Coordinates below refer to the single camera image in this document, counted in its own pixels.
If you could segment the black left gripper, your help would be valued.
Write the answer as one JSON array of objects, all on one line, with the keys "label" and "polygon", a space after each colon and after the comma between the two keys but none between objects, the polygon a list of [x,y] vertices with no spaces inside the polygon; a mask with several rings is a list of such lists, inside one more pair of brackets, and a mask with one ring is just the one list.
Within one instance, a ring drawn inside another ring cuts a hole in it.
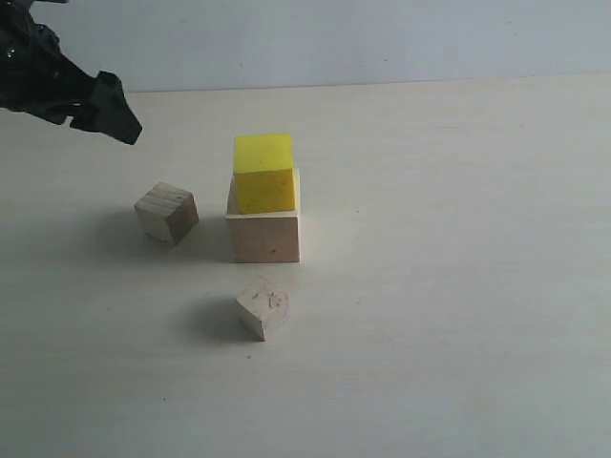
[{"label": "black left gripper", "polygon": [[142,125],[129,107],[120,79],[82,71],[60,49],[58,35],[34,20],[32,1],[1,2],[1,107],[55,125],[135,145]]}]

